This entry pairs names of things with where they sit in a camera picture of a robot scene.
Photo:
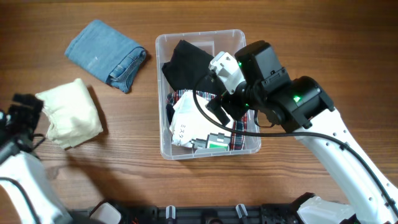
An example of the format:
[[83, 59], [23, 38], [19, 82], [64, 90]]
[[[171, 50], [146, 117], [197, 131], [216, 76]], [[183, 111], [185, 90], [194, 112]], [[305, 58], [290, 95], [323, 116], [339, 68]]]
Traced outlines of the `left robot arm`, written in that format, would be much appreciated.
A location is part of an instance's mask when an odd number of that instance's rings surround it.
[[1, 187], [22, 223], [72, 223], [34, 150], [45, 141], [35, 129], [44, 106], [31, 94], [16, 93], [1, 111]]

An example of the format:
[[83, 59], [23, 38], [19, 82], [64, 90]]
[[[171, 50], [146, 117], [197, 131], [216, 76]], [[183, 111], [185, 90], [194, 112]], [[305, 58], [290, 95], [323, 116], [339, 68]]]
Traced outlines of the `blue denim jeans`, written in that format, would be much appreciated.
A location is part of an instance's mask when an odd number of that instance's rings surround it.
[[146, 55], [142, 45], [101, 20], [90, 22], [65, 51], [69, 60], [123, 93], [130, 91]]

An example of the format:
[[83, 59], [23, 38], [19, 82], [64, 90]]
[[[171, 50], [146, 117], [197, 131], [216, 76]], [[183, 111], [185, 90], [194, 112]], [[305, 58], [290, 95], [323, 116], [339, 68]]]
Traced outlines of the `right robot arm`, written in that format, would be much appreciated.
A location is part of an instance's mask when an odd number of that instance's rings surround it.
[[228, 114], [264, 113], [315, 155], [348, 199], [344, 205], [300, 198], [301, 223], [397, 222], [396, 186], [356, 142], [326, 91], [310, 77], [291, 79], [271, 44], [259, 40], [234, 55], [220, 52], [209, 69], [226, 89], [221, 101]]

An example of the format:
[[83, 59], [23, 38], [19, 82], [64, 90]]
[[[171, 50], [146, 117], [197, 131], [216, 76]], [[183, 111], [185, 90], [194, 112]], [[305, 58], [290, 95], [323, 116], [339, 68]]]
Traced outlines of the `cream yellow shirt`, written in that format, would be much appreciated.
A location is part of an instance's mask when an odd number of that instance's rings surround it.
[[75, 147], [103, 132], [90, 92], [82, 79], [35, 94], [50, 125], [46, 138], [62, 149]]

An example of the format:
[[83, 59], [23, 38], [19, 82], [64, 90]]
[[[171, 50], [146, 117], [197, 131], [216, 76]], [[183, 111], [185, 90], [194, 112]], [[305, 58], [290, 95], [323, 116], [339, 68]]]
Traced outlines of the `black garment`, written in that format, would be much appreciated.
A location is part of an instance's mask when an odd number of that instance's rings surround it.
[[[193, 44], [180, 40], [172, 58], [164, 63], [162, 72], [173, 90], [192, 90], [197, 81], [210, 70], [208, 68], [213, 56]], [[206, 76], [197, 86], [197, 91], [220, 95], [225, 87], [219, 80]]]

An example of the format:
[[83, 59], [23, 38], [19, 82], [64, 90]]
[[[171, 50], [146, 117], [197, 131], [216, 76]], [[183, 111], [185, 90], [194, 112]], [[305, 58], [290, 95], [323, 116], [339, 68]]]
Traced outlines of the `white printed t-shirt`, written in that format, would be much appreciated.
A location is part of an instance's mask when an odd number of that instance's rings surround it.
[[233, 149], [231, 132], [209, 122], [198, 110], [191, 90], [178, 90], [167, 95], [169, 131], [175, 146], [198, 149]]

